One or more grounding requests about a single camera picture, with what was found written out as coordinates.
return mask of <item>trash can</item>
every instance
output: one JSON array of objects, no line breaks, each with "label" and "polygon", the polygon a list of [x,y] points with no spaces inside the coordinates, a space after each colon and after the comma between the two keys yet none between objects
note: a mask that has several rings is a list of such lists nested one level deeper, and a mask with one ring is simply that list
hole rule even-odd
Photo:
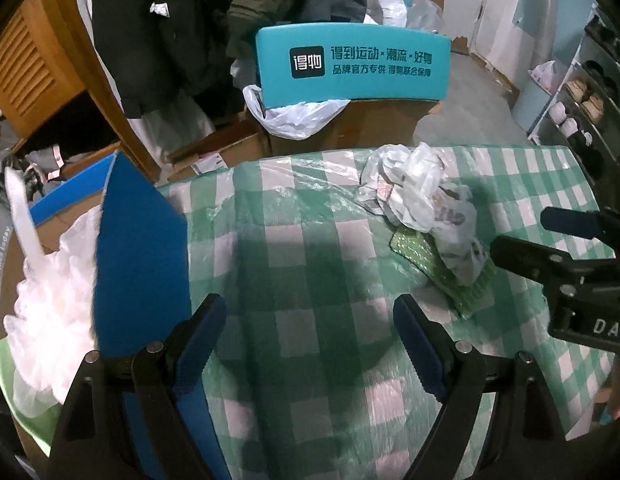
[{"label": "trash can", "polygon": [[512,108],[512,118],[521,128],[530,133],[551,98],[552,94],[539,86],[530,76]]}]

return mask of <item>green cloth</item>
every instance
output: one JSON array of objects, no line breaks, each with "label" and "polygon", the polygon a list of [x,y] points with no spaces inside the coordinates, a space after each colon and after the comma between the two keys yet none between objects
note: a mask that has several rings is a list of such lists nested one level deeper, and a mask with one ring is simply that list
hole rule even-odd
[{"label": "green cloth", "polygon": [[[402,478],[437,416],[392,324],[395,298],[429,280],[391,250],[394,227],[354,200],[372,151],[271,158],[162,190],[187,217],[193,308],[210,292],[228,304],[203,386],[233,478]],[[596,208],[569,150],[437,152],[448,176],[471,187],[482,243],[511,234],[574,257],[612,254],[539,224],[546,205]],[[469,319],[427,314],[485,353],[531,351],[565,430],[610,370],[606,352],[550,338],[541,287],[503,270]],[[492,398],[459,478],[474,470]]]},{"label": "green cloth", "polygon": [[404,226],[399,227],[394,233],[390,240],[390,248],[395,253],[408,258],[432,280],[439,290],[452,298],[462,317],[472,316],[475,306],[482,300],[497,271],[492,259],[488,258],[484,269],[474,283],[468,286],[459,285],[456,276],[445,266],[439,256],[432,235]]},{"label": "green cloth", "polygon": [[42,415],[37,416],[37,418],[27,418],[14,408],[12,401],[13,383],[14,361],[12,360],[8,340],[3,338],[0,339],[0,389],[8,402],[14,418],[32,436],[41,450],[49,456],[54,430],[56,429],[56,421],[59,420],[59,415],[61,414],[61,406],[57,404]]}]

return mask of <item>blue wall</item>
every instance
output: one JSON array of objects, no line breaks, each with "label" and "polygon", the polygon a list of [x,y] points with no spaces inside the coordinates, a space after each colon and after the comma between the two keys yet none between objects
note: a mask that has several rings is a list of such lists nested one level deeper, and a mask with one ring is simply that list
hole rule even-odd
[{"label": "blue wall", "polygon": [[[538,30],[541,1],[519,0],[517,3],[513,24],[530,36]],[[570,64],[577,50],[593,3],[594,0],[558,0],[552,57],[564,65]]]}]

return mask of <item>teal box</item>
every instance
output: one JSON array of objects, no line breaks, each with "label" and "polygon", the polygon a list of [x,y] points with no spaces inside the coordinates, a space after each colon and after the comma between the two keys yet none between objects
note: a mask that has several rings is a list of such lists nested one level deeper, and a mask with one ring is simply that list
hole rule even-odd
[{"label": "teal box", "polygon": [[447,94],[446,36],[367,23],[296,23],[262,28],[256,42],[266,108]]}]

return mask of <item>human hand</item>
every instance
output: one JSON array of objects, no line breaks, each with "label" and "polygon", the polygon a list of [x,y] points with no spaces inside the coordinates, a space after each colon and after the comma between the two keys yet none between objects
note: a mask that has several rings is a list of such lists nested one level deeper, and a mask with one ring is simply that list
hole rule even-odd
[{"label": "human hand", "polygon": [[612,391],[608,399],[608,413],[612,420],[620,417],[620,356],[612,363]]}]

